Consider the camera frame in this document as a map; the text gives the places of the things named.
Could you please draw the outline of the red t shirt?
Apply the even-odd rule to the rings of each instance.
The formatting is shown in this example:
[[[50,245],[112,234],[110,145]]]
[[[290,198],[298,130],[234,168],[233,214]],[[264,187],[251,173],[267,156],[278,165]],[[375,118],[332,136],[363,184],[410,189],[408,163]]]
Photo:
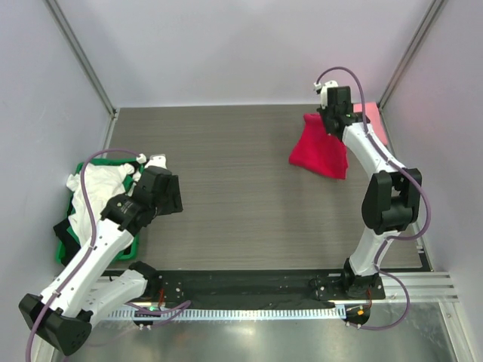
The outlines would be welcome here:
[[[326,133],[319,114],[303,115],[304,127],[288,162],[331,179],[346,178],[347,150],[335,136]]]

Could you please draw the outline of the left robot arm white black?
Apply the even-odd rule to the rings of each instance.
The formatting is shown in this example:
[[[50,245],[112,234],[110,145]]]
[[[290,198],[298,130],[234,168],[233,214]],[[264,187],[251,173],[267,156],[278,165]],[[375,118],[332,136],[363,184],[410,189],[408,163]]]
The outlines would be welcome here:
[[[64,355],[76,353],[93,328],[120,305],[153,294],[158,272],[134,262],[114,281],[99,290],[92,287],[114,257],[157,216],[183,210],[179,177],[169,170],[148,166],[131,195],[109,199],[84,245],[57,278],[39,295],[27,293],[19,310],[30,329],[27,342],[38,336]]]

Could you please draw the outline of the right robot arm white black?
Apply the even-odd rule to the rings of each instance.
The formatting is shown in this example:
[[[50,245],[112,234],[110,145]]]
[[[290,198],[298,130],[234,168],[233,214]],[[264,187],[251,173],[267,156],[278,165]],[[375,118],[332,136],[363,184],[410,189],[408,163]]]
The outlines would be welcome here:
[[[328,135],[357,158],[369,183],[361,216],[365,229],[355,252],[345,261],[339,286],[344,296],[362,299],[376,288],[378,267],[393,238],[415,222],[420,207],[422,175],[407,169],[380,141],[363,112],[355,112],[351,90],[335,81],[315,86],[318,112]]]

